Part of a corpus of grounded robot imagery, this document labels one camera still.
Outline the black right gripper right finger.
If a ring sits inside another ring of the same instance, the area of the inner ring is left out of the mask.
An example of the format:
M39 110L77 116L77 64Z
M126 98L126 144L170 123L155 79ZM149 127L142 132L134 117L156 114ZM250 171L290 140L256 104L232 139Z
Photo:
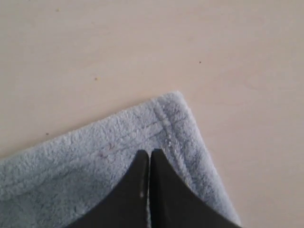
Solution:
M153 228L238 228L197 197L174 171L163 150L150 159L149 205Z

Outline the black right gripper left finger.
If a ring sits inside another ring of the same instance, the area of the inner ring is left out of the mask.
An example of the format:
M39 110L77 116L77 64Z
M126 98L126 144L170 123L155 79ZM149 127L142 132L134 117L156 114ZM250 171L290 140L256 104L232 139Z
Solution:
M118 184L88 213L69 228L146 228L149 155L139 150Z

